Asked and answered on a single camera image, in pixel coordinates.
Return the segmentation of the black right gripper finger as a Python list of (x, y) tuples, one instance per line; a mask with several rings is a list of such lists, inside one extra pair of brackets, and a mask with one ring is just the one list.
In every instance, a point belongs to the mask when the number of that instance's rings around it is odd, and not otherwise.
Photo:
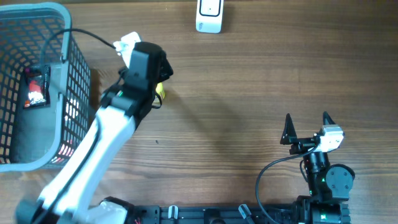
[(280, 139), (280, 144), (289, 145), (297, 143), (297, 133), (295, 132), (294, 124), (289, 113), (286, 114), (284, 130)]
[(324, 125), (335, 125), (335, 122), (332, 120), (332, 118), (326, 111), (323, 112), (323, 124)]

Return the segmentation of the yellow capped bottle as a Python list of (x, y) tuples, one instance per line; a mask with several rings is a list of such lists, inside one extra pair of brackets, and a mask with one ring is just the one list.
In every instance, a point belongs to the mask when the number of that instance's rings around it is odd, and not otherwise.
[(157, 86), (156, 86), (156, 93), (160, 96), (159, 98), (156, 96), (155, 97), (155, 100), (154, 100), (154, 103), (155, 104), (160, 104), (160, 100), (164, 100), (164, 98), (165, 98), (165, 90), (164, 90), (164, 86), (163, 86), (163, 83), (162, 82), (160, 82), (160, 83), (158, 83), (157, 84)]

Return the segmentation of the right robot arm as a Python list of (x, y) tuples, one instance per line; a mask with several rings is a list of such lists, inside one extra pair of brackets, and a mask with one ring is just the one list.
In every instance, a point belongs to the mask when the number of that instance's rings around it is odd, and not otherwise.
[(349, 192), (355, 173), (343, 164), (330, 164), (328, 153), (337, 150), (345, 133), (327, 112), (323, 126), (309, 138), (298, 138), (292, 118), (286, 115), (280, 143), (289, 145), (289, 153), (302, 159), (300, 170), (305, 177), (309, 196), (299, 196), (292, 204), (292, 223), (349, 223)]

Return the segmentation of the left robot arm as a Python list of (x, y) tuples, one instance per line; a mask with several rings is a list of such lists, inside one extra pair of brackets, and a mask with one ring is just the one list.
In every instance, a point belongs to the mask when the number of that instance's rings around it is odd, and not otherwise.
[(23, 199), (16, 208), (18, 223), (124, 223), (123, 203), (90, 207), (93, 194), (117, 152), (147, 114), (159, 105), (157, 84), (173, 75), (167, 54), (157, 44), (137, 42), (124, 83), (109, 87), (101, 98), (95, 121), (65, 167), (41, 191), (36, 201)]

